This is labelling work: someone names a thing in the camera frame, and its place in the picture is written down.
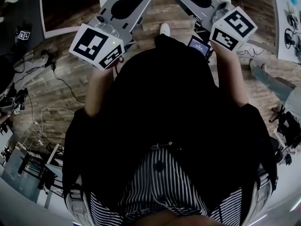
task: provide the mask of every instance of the black cable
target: black cable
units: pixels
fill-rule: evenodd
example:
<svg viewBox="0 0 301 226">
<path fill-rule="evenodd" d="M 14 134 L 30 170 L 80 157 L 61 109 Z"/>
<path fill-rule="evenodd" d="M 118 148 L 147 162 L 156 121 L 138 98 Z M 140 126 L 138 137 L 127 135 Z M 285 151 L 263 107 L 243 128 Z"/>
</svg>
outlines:
<svg viewBox="0 0 301 226">
<path fill-rule="evenodd" d="M 75 94 L 73 93 L 72 88 L 71 88 L 64 80 L 58 78 L 57 75 L 56 75 L 56 73 L 55 73 L 54 71 L 53 71 L 53 75 L 55 76 L 55 78 L 56 78 L 57 80 L 64 82 L 64 84 L 65 84 L 66 86 L 68 86 L 68 88 L 69 88 L 70 91 L 71 91 L 71 94 L 73 95 L 73 97 L 74 97 L 78 102 L 83 103 L 83 104 L 85 103 L 85 102 L 80 101 L 80 100 L 78 100 L 78 99 L 76 98 Z"/>
<path fill-rule="evenodd" d="M 245 55 L 246 53 L 248 53 L 249 56 L 255 57 L 255 55 L 258 56 L 258 55 L 260 55 L 260 54 L 262 54 L 262 53 L 264 52 L 264 49 L 263 49 L 262 52 L 260 52 L 259 54 L 256 54 L 255 49 L 254 49 L 254 48 L 251 48 L 251 49 L 253 49 L 254 55 L 251 55 L 250 52 L 249 52 L 248 50 L 238 51 L 237 54 L 238 54 L 238 55 Z"/>
<path fill-rule="evenodd" d="M 22 72 L 18 72 L 15 70 L 15 73 L 23 73 L 24 70 L 25 70 L 25 60 L 24 60 L 24 57 L 22 57 L 22 60 L 23 60 L 23 71 Z"/>
<path fill-rule="evenodd" d="M 285 35 L 286 35 L 287 31 L 290 31 L 290 32 L 292 33 L 292 41 L 295 41 L 295 40 L 294 40 L 294 36 L 295 36 L 296 34 L 301 34 L 301 32 L 295 32 L 295 31 L 296 31 L 295 29 L 294 29 L 294 30 L 291 30 L 290 28 L 287 28 L 287 29 L 284 31 L 284 40 L 285 40 Z M 287 46 L 287 45 L 288 45 L 288 44 L 285 43 L 285 46 L 286 46 L 287 49 L 290 49 L 291 46 L 293 46 L 295 49 L 297 49 L 297 47 L 296 47 L 294 44 L 289 44 L 289 46 Z"/>
<path fill-rule="evenodd" d="M 29 93 L 28 93 L 28 97 L 29 97 L 29 99 L 30 99 L 30 104 L 32 105 L 32 99 L 30 98 Z"/>
<path fill-rule="evenodd" d="M 24 75 L 21 79 L 17 80 L 17 82 L 14 83 L 14 84 L 17 84 L 19 81 L 21 81 L 22 79 L 24 79 L 27 75 L 30 75 L 31 73 L 33 73 L 33 72 L 35 72 L 35 71 L 37 71 L 38 69 L 43 68 L 43 67 L 44 67 L 44 66 L 32 68 L 32 69 L 35 69 L 35 70 L 31 71 L 30 73 L 27 73 L 27 74 Z"/>
</svg>

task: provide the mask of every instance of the white sneaker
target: white sneaker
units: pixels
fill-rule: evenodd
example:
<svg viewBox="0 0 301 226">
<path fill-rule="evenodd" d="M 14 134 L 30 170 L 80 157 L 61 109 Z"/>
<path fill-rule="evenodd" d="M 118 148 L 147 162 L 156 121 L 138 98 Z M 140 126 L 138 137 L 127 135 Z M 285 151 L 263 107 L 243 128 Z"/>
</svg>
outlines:
<svg viewBox="0 0 301 226">
<path fill-rule="evenodd" d="M 251 71 L 253 71 L 253 69 L 255 68 L 255 66 L 256 66 L 255 60 L 254 59 L 250 59 L 250 69 L 251 69 Z"/>
<path fill-rule="evenodd" d="M 165 34 L 170 37 L 170 27 L 167 23 L 163 23 L 160 28 L 160 34 Z"/>
</svg>

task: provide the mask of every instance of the white wall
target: white wall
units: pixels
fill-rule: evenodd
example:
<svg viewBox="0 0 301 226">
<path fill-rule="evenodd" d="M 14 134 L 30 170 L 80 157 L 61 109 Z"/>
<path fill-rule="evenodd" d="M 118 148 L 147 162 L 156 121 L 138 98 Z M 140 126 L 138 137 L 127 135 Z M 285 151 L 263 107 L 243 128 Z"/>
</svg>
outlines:
<svg viewBox="0 0 301 226">
<path fill-rule="evenodd" d="M 52 214 L 23 197 L 0 178 L 0 221 L 4 226 L 73 226 L 71 220 Z"/>
</svg>

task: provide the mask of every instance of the white cable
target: white cable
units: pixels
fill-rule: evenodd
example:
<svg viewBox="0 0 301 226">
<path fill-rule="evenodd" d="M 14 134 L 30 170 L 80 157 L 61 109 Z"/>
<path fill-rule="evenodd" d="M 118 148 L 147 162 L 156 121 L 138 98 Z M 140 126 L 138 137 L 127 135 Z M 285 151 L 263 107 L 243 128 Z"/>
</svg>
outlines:
<svg viewBox="0 0 301 226">
<path fill-rule="evenodd" d="M 46 109 L 57 110 L 57 111 L 59 111 L 59 110 L 70 111 L 70 112 L 72 112 L 72 113 L 74 114 L 74 111 L 68 110 L 68 109 L 63 109 L 63 108 L 58 108 L 58 109 L 57 109 L 57 108 L 45 107 L 45 108 L 41 111 L 41 125 L 42 125 L 42 126 L 40 126 L 39 123 L 38 123 L 34 118 L 32 118 L 33 123 L 34 123 L 34 124 L 37 124 L 38 127 L 39 127 L 39 130 L 34 130 L 34 131 L 33 131 L 33 136 L 34 136 L 34 138 L 37 140 L 37 142 L 39 142 L 40 144 L 43 143 L 43 139 L 42 139 L 41 136 L 47 137 L 46 133 L 43 132 L 43 129 L 44 129 L 44 125 L 43 125 L 43 112 L 44 112 L 44 110 L 46 110 Z"/>
</svg>

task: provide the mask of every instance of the electronic equipment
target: electronic equipment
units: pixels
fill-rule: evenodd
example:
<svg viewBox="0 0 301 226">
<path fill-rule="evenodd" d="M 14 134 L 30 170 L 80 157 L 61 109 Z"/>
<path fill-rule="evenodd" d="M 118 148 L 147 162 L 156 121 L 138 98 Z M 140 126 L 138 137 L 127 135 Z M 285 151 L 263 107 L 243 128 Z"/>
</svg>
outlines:
<svg viewBox="0 0 301 226">
<path fill-rule="evenodd" d="M 20 31 L 17 35 L 18 40 L 29 40 L 30 32 L 29 31 Z"/>
<path fill-rule="evenodd" d="M 227 1 L 175 1 L 196 19 L 195 32 L 205 44 L 211 40 L 236 52 L 257 30 L 241 8 Z M 108 0 L 98 16 L 81 25 L 69 52 L 100 70 L 109 68 L 135 44 L 132 31 L 150 4 L 151 0 Z"/>
<path fill-rule="evenodd" d="M 293 40 L 293 34 L 290 35 L 287 31 L 284 33 L 284 41 L 285 45 L 289 45 L 288 48 L 290 48 L 291 45 L 295 45 L 295 41 Z"/>
<path fill-rule="evenodd" d="M 195 20 L 195 32 L 205 42 L 214 41 L 236 52 L 257 30 L 240 8 L 221 0 L 175 0 Z"/>
<path fill-rule="evenodd" d="M 135 41 L 132 31 L 151 0 L 108 0 L 100 14 L 82 24 L 69 52 L 100 70 L 105 70 Z"/>
<path fill-rule="evenodd" d="M 299 24 L 299 21 L 298 21 L 298 18 L 292 14 L 289 14 L 287 16 L 287 21 L 288 23 L 290 24 L 290 26 L 294 29 L 294 30 L 298 30 L 298 24 Z"/>
<path fill-rule="evenodd" d="M 208 57 L 208 54 L 209 54 L 210 48 L 211 48 L 210 45 L 208 45 L 204 41 L 198 39 L 196 36 L 192 36 L 188 46 L 200 51 L 206 59 Z"/>
<path fill-rule="evenodd" d="M 301 40 L 298 37 L 298 45 L 296 47 L 296 56 L 299 59 L 300 63 L 301 63 Z"/>
</svg>

